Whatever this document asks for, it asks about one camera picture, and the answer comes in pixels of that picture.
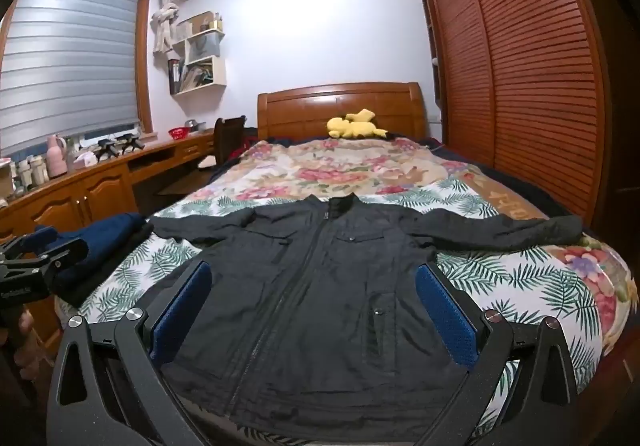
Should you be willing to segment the person's left hand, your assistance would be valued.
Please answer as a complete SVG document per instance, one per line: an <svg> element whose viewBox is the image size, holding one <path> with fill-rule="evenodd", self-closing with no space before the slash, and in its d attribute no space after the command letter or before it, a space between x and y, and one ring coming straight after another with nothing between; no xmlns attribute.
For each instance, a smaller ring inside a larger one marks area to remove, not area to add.
<svg viewBox="0 0 640 446"><path fill-rule="evenodd" d="M18 338L17 342L20 345L26 343L34 344L37 342L37 337L34 335L34 318L32 313L26 307L23 308L22 314L17 321Z"/></svg>

